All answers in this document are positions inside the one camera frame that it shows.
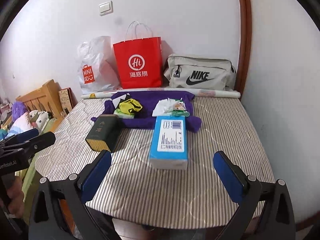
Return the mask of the person's left hand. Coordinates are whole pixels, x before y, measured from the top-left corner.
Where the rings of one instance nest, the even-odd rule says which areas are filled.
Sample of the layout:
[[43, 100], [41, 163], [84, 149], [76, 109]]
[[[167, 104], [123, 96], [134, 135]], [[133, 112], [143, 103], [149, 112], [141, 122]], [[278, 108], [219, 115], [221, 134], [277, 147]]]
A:
[[8, 206], [9, 213], [16, 218], [22, 218], [24, 213], [24, 193], [22, 191], [22, 180], [19, 176], [15, 176], [11, 188], [7, 190], [7, 195], [11, 199]]

